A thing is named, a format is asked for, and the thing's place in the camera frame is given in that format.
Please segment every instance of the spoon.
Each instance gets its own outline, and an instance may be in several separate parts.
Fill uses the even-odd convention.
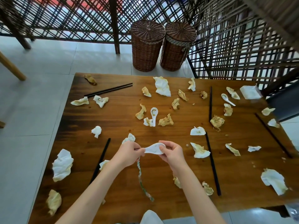
[[[159,149],[160,145],[165,146],[163,143],[155,143],[155,144],[145,148],[144,153],[152,153],[152,154],[156,154],[156,155],[161,155],[161,154],[163,154],[163,152],[161,152],[161,150]]]
[[[223,98],[223,100],[225,100],[226,102],[230,103],[232,106],[236,106],[233,102],[230,102],[228,100],[228,97],[225,93],[221,94],[221,97]]]
[[[152,126],[155,127],[156,126],[156,117],[157,117],[157,114],[158,114],[158,109],[156,107],[154,107],[150,110],[150,113],[152,114]]]

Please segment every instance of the person's left arm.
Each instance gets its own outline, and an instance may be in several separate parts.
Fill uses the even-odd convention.
[[[122,144],[114,157],[56,224],[92,223],[116,176],[125,167],[132,165],[140,156],[144,155],[144,152],[145,149],[135,142]]]

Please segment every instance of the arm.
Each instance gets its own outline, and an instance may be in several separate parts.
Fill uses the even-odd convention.
[[[144,148],[135,142],[122,144],[114,157],[105,165],[95,180],[90,184],[75,203],[61,216],[56,224],[90,224],[100,204],[116,176],[127,166],[132,165]]]
[[[185,161],[181,146],[170,141],[159,141],[171,149],[160,146],[159,155],[178,177],[197,224],[225,224],[221,214],[205,193],[197,177]]]

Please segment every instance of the pair of chopsticks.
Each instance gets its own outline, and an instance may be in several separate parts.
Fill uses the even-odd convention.
[[[94,171],[94,173],[93,173],[93,175],[92,175],[92,179],[90,180],[90,183],[89,183],[89,184],[91,184],[91,183],[95,180],[95,178],[97,177],[97,174],[99,173],[100,163],[103,162],[103,159],[104,159],[104,156],[105,156],[105,153],[106,153],[106,151],[107,151],[107,148],[108,148],[108,146],[109,146],[110,141],[111,141],[111,138],[109,138],[109,139],[107,140],[107,143],[106,143],[106,145],[105,145],[105,147],[104,147],[104,150],[103,150],[103,152],[102,152],[102,154],[101,154],[100,160],[99,160],[99,162],[98,162],[98,164],[97,164],[97,166],[96,166],[96,168],[95,168],[95,171]]]
[[[121,89],[125,89],[125,88],[128,88],[128,87],[131,87],[133,86],[133,83],[128,83],[128,84],[125,84],[125,85],[122,85],[122,86],[116,86],[116,87],[113,87],[113,88],[110,88],[110,89],[106,89],[106,90],[101,90],[101,91],[97,91],[97,92],[94,92],[94,93],[90,93],[90,94],[86,94],[84,95],[84,97],[93,97],[95,95],[100,95],[100,94],[104,94],[104,93],[109,93],[109,92],[112,92],[112,91],[116,91],[116,90],[121,90]]]
[[[209,121],[212,119],[212,86],[210,88]]]
[[[221,196],[220,185],[219,185],[219,181],[218,181],[218,177],[217,177],[216,167],[215,167],[215,163],[214,163],[214,159],[213,159],[213,155],[212,155],[212,150],[211,150],[211,146],[210,146],[210,141],[209,141],[209,136],[207,135],[207,132],[206,132],[205,136],[206,136],[206,140],[207,140],[207,146],[208,146],[209,151],[211,153],[209,156],[210,156],[212,170],[213,170],[213,174],[214,174],[214,180],[215,180],[217,195]]]
[[[257,117],[257,119],[263,124],[263,126],[266,128],[266,130],[271,134],[271,136],[273,137],[273,139],[277,142],[277,144],[279,144],[279,146],[281,147],[281,149],[287,154],[287,156],[289,158],[293,158],[292,155],[288,152],[288,150],[286,149],[286,147],[283,146],[283,144],[277,139],[277,137],[272,133],[272,131],[270,130],[270,128],[267,126],[267,124],[264,123],[264,121],[261,119],[261,117],[255,113],[255,116]]]

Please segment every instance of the wicker basket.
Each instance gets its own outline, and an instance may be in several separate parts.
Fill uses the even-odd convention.
[[[165,27],[160,64],[168,71],[179,70],[196,39],[196,31],[187,23],[172,22]]]
[[[136,21],[131,25],[131,35],[133,66],[139,71],[153,70],[165,37],[164,27],[155,21]]]

